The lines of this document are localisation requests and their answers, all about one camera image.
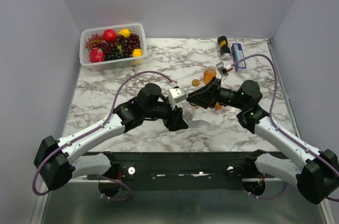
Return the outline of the orange juice bottle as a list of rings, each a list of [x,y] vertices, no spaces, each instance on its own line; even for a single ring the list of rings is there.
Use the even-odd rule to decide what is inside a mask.
[[[215,105],[215,107],[214,107],[214,109],[215,109],[215,110],[220,110],[220,109],[222,109],[223,107],[224,107],[224,105],[222,105],[222,104],[220,104],[219,102],[217,102],[216,105]]]
[[[208,84],[214,77],[216,77],[217,71],[214,66],[209,66],[203,73],[203,82]]]

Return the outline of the clear bottle black cap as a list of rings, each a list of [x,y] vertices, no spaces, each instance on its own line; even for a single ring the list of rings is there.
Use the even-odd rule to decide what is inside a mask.
[[[182,106],[182,109],[183,109],[183,119],[187,123],[189,128],[210,127],[211,123],[202,119],[196,119],[194,117],[196,111],[195,106],[192,106],[191,104],[184,104]]]

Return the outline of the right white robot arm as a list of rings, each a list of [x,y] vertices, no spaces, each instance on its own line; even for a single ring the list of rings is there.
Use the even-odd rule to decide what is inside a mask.
[[[213,108],[216,103],[239,109],[236,117],[240,125],[268,141],[286,157],[278,159],[257,151],[244,163],[245,174],[249,177],[270,174],[296,186],[309,202],[321,203],[338,188],[336,153],[329,149],[321,151],[280,126],[260,107],[262,97],[258,83],[253,80],[244,81],[237,91],[233,91],[223,88],[221,81],[213,78],[204,87],[190,93],[187,101],[204,109]]]

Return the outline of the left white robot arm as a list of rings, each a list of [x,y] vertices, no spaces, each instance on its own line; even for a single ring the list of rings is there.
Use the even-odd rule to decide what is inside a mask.
[[[183,110],[177,106],[184,100],[186,93],[178,86],[164,97],[158,85],[146,84],[136,97],[118,105],[107,117],[86,129],[59,139],[44,138],[33,161],[37,169],[35,177],[41,176],[48,191],[57,190],[78,176],[114,178],[118,167],[111,154],[90,156],[87,152],[142,125],[145,120],[161,119],[168,131],[187,129]]]

